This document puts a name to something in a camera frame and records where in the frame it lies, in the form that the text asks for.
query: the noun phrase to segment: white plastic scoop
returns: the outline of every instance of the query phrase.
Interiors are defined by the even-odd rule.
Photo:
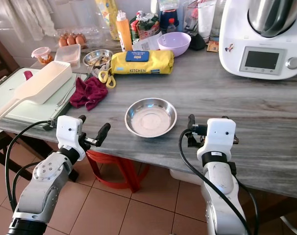
[[[43,104],[71,78],[71,75],[70,63],[50,62],[15,90],[14,97],[0,109],[0,119],[24,100]]]

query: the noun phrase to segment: curtain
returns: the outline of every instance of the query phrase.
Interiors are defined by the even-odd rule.
[[[21,42],[30,35],[35,41],[40,41],[45,35],[57,34],[43,0],[1,0],[1,2]]]

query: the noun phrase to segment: small jar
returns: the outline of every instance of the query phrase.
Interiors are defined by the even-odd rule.
[[[47,65],[52,61],[49,47],[40,47],[32,52],[32,58],[35,57],[42,65]]]

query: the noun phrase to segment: red stool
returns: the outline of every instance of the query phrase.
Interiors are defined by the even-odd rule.
[[[107,185],[110,188],[116,188],[116,189],[130,188],[132,192],[136,192],[140,189],[140,182],[144,179],[144,177],[149,171],[149,165],[147,165],[144,171],[138,176],[137,173],[135,172],[133,162],[129,159],[120,158],[120,157],[116,157],[116,156],[104,154],[104,153],[98,153],[91,150],[87,151],[86,155],[88,157],[88,160],[90,162],[90,165],[93,169],[94,175],[97,178],[97,180]],[[103,180],[100,175],[99,167],[97,163],[117,164],[121,173],[125,178],[125,182],[111,183]]]

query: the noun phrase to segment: yellow package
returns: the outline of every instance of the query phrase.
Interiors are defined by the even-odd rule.
[[[116,27],[116,18],[118,10],[115,0],[95,0],[99,7],[101,15],[110,30],[110,35],[114,40],[119,41],[118,31]]]
[[[111,59],[112,74],[160,73],[170,74],[173,70],[173,52],[171,50],[149,50],[147,62],[127,62],[127,52],[119,52]]]

